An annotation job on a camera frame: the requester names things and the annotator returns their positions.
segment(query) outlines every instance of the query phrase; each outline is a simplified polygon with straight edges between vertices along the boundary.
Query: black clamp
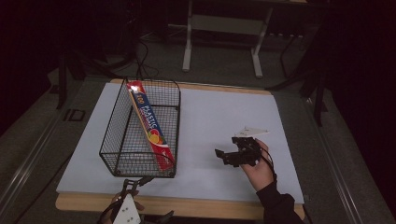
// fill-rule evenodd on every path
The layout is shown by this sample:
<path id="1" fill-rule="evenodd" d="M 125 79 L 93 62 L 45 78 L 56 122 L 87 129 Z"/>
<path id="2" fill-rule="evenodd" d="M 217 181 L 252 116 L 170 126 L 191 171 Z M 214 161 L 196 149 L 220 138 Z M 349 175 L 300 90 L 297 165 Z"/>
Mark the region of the black clamp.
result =
<path id="1" fill-rule="evenodd" d="M 150 182 L 152 179 L 154 179 L 154 177 L 151 176 L 145 176 L 139 180 L 129 180 L 129 179 L 125 179 L 123 186 L 122 186 L 122 191 L 120 193 L 120 197 L 114 202 L 112 203 L 100 216 L 99 220 L 98 220 L 98 224 L 102 224 L 102 219 L 103 217 L 107 214 L 108 211 L 110 211 L 112 209 L 111 215 L 110 215 L 110 219 L 112 222 L 114 222 L 114 220 L 116 219 L 117 214 L 120 211 L 120 208 L 122 206 L 122 203 L 124 202 L 124 199 L 126 197 L 126 195 L 128 194 L 129 191 L 134 192 L 137 189 L 137 186 L 142 187 L 143 185 L 147 184 L 148 182 Z M 169 213 L 165 214 L 164 216 L 160 217 L 158 220 L 155 221 L 155 223 L 153 222 L 148 222 L 144 220 L 144 215 L 141 216 L 140 220 L 140 224 L 164 224 L 167 223 L 169 221 L 169 219 L 173 216 L 174 211 L 170 211 Z"/>
<path id="2" fill-rule="evenodd" d="M 233 143 L 238 146 L 238 151 L 225 153 L 215 149 L 216 156 L 223 159 L 224 165 L 238 167 L 241 164 L 256 165 L 262 155 L 260 145 L 252 137 L 233 137 Z"/>

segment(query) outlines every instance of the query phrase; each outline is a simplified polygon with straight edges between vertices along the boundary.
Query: cable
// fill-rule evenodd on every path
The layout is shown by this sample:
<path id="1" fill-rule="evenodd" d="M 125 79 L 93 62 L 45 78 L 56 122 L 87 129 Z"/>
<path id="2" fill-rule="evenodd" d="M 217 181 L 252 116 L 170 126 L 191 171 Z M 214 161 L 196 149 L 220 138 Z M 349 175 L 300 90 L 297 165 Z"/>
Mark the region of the cable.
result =
<path id="1" fill-rule="evenodd" d="M 37 202 L 37 200 L 43 195 L 44 191 L 49 187 L 49 185 L 52 183 L 52 181 L 55 179 L 56 175 L 59 174 L 59 172 L 62 170 L 62 168 L 67 164 L 67 162 L 70 160 L 72 157 L 73 153 L 71 153 L 64 162 L 59 166 L 55 174 L 52 176 L 52 178 L 49 180 L 49 182 L 44 186 L 44 188 L 35 196 L 35 198 L 29 203 L 29 205 L 18 215 L 17 219 L 13 222 L 14 224 L 17 224 L 20 222 L 21 218 L 32 208 L 32 206 Z"/>
<path id="2" fill-rule="evenodd" d="M 133 60 L 134 60 L 134 55 L 131 52 L 129 52 L 125 55 L 123 60 L 116 63 L 105 64 L 103 65 L 103 67 L 108 68 L 110 70 L 117 69 L 124 65 L 127 65 L 128 63 L 131 63 Z"/>
<path id="3" fill-rule="evenodd" d="M 141 40 L 139 40 L 138 43 L 145 47 L 146 52 L 145 52 L 145 55 L 143 56 L 142 60 L 140 60 L 136 54 L 137 69 L 135 72 L 135 77 L 136 77 L 136 79 L 144 79 L 144 78 L 152 79 L 153 77 L 158 76 L 160 74 L 160 71 L 157 68 L 145 65 L 145 60 L 147 59 L 147 57 L 149 55 L 149 47 L 145 43 L 143 43 Z M 153 76 L 149 75 L 146 68 L 154 69 L 156 71 L 156 74 Z"/>
<path id="4" fill-rule="evenodd" d="M 272 159 L 270 153 L 269 153 L 267 150 L 265 150 L 264 148 L 262 148 L 262 150 L 265 151 L 265 153 L 267 153 L 268 159 L 269 159 L 269 160 L 267 160 L 262 154 L 261 154 L 261 158 L 262 158 L 262 159 L 265 161 L 265 163 L 267 163 L 268 166 L 270 167 L 270 169 L 271 169 L 271 171 L 272 171 L 272 173 L 273 173 L 274 181 L 276 182 L 276 180 L 277 180 L 277 174 L 275 173 L 274 161 L 273 161 L 273 159 Z"/>

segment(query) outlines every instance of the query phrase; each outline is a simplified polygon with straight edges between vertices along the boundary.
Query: white paper sheet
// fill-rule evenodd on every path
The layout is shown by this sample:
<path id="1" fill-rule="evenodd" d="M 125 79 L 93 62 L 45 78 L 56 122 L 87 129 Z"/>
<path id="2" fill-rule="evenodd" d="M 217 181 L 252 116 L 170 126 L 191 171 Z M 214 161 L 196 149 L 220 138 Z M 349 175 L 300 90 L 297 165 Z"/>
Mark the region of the white paper sheet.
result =
<path id="1" fill-rule="evenodd" d="M 106 84 L 69 162 L 58 192 L 117 193 L 124 177 L 114 177 L 99 157 L 120 84 Z M 278 190 L 304 203 L 282 123 L 272 95 L 181 89 L 175 178 L 155 178 L 139 195 L 258 201 L 241 168 L 224 165 L 215 148 L 231 152 L 231 137 L 245 126 L 268 130 L 257 136 L 270 148 Z"/>

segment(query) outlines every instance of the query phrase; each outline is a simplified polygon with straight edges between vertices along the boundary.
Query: black wire basket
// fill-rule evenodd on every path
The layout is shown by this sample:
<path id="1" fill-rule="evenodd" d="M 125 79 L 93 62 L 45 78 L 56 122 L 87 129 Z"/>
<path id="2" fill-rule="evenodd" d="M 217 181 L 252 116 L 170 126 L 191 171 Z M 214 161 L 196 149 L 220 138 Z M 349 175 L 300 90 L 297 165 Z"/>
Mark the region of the black wire basket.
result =
<path id="1" fill-rule="evenodd" d="M 174 81 L 141 81 L 174 157 L 171 161 L 172 167 L 160 169 L 158 157 L 165 156 L 151 150 L 146 133 L 134 111 L 126 87 L 127 79 L 124 79 L 120 86 L 99 155 L 114 176 L 173 178 L 177 170 L 180 88 Z"/>

